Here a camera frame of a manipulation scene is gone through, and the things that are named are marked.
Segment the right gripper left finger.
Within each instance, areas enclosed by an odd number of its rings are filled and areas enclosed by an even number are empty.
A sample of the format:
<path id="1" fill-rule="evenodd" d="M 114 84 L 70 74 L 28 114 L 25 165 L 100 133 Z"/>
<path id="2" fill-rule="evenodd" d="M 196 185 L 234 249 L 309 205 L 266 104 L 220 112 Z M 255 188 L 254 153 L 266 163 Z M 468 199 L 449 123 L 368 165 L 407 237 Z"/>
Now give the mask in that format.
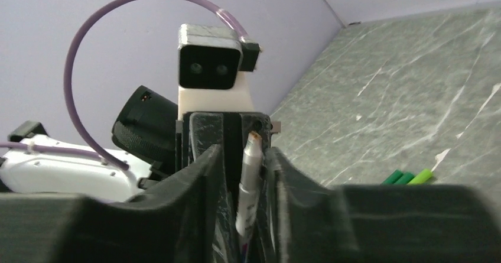
<path id="1" fill-rule="evenodd" d="M 222 148 L 135 196 L 1 194 L 2 262 L 211 262 Z"/>

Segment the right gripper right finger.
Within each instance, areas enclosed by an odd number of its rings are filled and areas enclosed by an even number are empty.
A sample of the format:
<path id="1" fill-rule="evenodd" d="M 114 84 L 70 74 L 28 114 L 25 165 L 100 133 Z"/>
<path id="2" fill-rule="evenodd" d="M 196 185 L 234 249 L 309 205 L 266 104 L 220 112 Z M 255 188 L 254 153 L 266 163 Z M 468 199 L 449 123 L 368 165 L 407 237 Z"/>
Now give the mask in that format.
<path id="1" fill-rule="evenodd" d="M 278 148 L 266 153 L 276 192 L 279 262 L 499 262 L 500 226 L 484 198 L 457 185 L 323 187 Z"/>

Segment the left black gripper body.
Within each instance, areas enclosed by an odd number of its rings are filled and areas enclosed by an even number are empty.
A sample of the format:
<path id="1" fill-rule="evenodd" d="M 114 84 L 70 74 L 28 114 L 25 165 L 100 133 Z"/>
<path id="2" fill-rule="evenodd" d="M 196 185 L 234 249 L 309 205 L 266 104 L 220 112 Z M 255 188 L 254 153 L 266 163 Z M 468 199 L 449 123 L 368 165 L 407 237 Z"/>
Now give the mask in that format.
<path id="1" fill-rule="evenodd" d="M 262 145 L 281 132 L 281 122 L 260 112 L 189 112 L 176 122 L 176 170 L 193 163 L 211 145 L 223 148 L 227 176 L 238 176 L 246 137 L 251 131 L 261 135 Z"/>

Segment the white pen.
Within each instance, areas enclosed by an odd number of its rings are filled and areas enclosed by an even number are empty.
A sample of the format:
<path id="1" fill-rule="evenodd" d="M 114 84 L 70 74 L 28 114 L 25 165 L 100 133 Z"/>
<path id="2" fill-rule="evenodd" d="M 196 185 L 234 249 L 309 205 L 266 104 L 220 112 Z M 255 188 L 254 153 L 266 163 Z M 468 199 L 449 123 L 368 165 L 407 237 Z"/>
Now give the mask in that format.
<path id="1" fill-rule="evenodd" d="M 262 138 L 252 131 L 243 149 L 235 228 L 239 236 L 241 261 L 246 262 L 259 201 L 262 166 Z"/>

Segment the dark green pen cap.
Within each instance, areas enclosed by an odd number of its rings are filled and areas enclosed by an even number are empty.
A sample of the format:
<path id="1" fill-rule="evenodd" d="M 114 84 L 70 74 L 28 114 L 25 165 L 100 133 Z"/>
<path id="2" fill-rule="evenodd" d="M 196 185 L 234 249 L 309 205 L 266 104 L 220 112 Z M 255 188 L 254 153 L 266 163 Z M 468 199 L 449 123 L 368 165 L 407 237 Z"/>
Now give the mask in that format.
<path id="1" fill-rule="evenodd" d="M 404 173 L 401 170 L 395 170 L 390 175 L 388 175 L 387 178 L 384 179 L 382 184 L 393 184 L 397 180 L 399 180 L 403 176 L 403 174 Z"/>
<path id="2" fill-rule="evenodd" d="M 394 182 L 394 184 L 403 184 L 406 185 L 408 184 L 411 180 L 415 178 L 415 175 L 410 172 L 403 173 L 400 178 L 397 179 L 397 181 Z"/>

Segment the light green pen cap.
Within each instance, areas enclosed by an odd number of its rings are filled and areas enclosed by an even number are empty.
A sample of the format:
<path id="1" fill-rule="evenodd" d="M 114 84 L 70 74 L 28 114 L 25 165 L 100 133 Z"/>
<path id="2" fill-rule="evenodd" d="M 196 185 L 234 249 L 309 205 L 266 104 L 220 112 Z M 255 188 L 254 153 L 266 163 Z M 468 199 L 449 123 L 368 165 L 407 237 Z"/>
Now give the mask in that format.
<path id="1" fill-rule="evenodd" d="M 423 169 L 420 171 L 412 180 L 410 180 L 407 185 L 414 184 L 424 184 L 430 181 L 434 177 L 433 172 L 429 169 Z"/>

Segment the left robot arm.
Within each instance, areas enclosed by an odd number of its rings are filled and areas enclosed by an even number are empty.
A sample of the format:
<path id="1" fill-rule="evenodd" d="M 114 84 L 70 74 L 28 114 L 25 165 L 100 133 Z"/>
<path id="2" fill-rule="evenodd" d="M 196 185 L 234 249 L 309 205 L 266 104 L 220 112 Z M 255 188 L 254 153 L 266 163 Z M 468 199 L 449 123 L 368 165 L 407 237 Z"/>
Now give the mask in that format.
<path id="1" fill-rule="evenodd" d="M 257 152 L 249 141 L 269 145 L 279 124 L 258 112 L 189 112 L 177 119 L 177 105 L 140 86 L 112 127 L 110 154 L 119 168 L 90 147 L 49 137 L 41 123 L 27 121 L 2 143 L 1 191 L 81 193 L 106 202 L 125 202 L 158 183 L 179 176 L 213 144 L 229 159 L 230 182 L 242 169 L 259 176 Z"/>

